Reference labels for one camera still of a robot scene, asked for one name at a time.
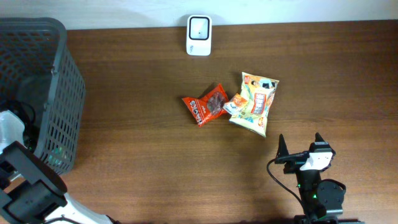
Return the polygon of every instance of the snack wrapper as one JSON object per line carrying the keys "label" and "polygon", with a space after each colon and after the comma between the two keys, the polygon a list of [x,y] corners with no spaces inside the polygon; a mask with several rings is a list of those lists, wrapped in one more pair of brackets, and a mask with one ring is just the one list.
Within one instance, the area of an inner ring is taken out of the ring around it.
{"label": "snack wrapper", "polygon": [[201,99],[185,97],[182,100],[191,111],[199,127],[202,127],[205,123],[226,113],[223,105],[228,101],[228,97],[221,84],[218,84],[214,90]]}
{"label": "snack wrapper", "polygon": [[279,81],[242,72],[241,96],[248,101],[240,113],[233,115],[230,122],[266,136],[269,108]]}
{"label": "snack wrapper", "polygon": [[247,105],[248,101],[243,98],[239,94],[235,94],[232,97],[231,101],[226,102],[223,106],[224,110],[226,110],[231,115],[237,115],[239,112],[243,110],[243,108]]}

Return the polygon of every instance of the wire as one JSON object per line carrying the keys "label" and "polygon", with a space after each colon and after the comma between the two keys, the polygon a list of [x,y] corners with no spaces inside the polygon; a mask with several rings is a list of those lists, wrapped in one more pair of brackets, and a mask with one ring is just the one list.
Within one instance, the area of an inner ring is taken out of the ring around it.
{"label": "wire", "polygon": [[304,203],[301,201],[301,199],[299,198],[299,196],[297,196],[297,194],[295,194],[293,191],[291,191],[290,189],[288,189],[288,188],[287,188],[285,185],[283,185],[278,179],[276,179],[276,178],[274,177],[274,175],[271,174],[271,171],[269,170],[269,166],[270,166],[273,162],[275,162],[275,159],[271,159],[271,161],[269,161],[268,164],[267,164],[267,172],[268,172],[268,174],[271,176],[271,178],[272,178],[275,182],[277,182],[281,187],[283,187],[285,190],[287,190],[289,193],[291,193],[291,194],[298,200],[298,202],[300,202],[301,207],[303,208],[303,211],[304,211],[304,215],[305,215],[305,217],[307,218],[308,223],[311,224],[311,219],[310,219],[310,217],[309,217],[308,214],[307,214],[307,209],[305,209]]}
{"label": "wire", "polygon": [[50,223],[54,223],[54,222],[58,222],[58,221],[61,221],[61,222],[64,221],[64,222],[68,222],[68,223],[72,223],[72,224],[80,224],[76,221],[73,221],[73,220],[71,220],[69,218],[65,218],[65,217],[53,218],[53,219],[45,222],[44,224],[50,224]]}

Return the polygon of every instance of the white snack bag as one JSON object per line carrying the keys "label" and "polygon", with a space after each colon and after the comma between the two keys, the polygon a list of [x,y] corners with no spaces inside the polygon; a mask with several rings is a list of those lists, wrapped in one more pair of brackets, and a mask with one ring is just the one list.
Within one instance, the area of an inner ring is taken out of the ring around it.
{"label": "white snack bag", "polygon": [[241,96],[248,101],[242,111],[231,117],[230,122],[266,136],[269,108],[279,81],[242,72]]}

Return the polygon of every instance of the red label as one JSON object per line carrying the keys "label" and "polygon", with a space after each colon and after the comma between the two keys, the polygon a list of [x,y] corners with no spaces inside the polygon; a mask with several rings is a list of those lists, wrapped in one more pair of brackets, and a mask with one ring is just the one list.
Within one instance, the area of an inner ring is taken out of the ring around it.
{"label": "red label", "polygon": [[264,112],[264,108],[266,107],[266,100],[267,96],[262,93],[254,94],[254,105],[253,109],[251,110],[252,114],[262,114]]}

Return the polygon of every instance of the red snack bag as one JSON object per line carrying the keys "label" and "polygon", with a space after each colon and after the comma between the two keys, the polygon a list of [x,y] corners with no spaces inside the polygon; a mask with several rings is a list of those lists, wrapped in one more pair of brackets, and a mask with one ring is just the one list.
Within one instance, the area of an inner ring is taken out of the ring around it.
{"label": "red snack bag", "polygon": [[223,105],[228,102],[228,96],[225,94],[221,84],[218,84],[214,90],[211,90],[202,99],[185,97],[182,100],[197,120],[199,127],[227,113],[223,109]]}

